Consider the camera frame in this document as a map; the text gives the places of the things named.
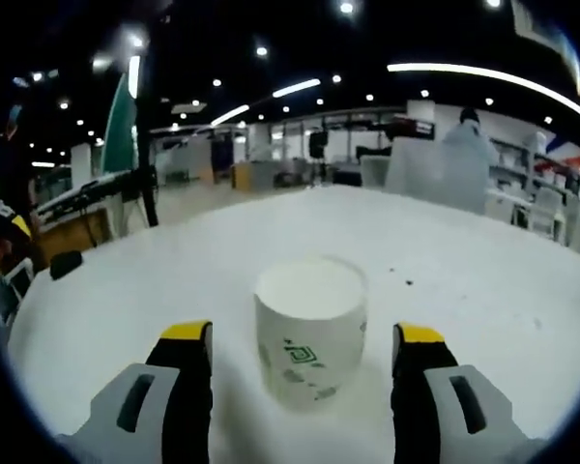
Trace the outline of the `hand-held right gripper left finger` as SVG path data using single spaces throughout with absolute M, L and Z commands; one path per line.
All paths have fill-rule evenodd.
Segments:
M 91 400 L 90 416 L 57 442 L 77 463 L 208 463 L 213 323 L 164 330 Z

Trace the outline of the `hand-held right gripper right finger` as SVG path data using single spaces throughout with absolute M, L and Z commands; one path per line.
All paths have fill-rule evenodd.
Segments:
M 526 463 L 530 439 L 510 400 L 460 364 L 433 329 L 392 330 L 391 410 L 396 463 Z

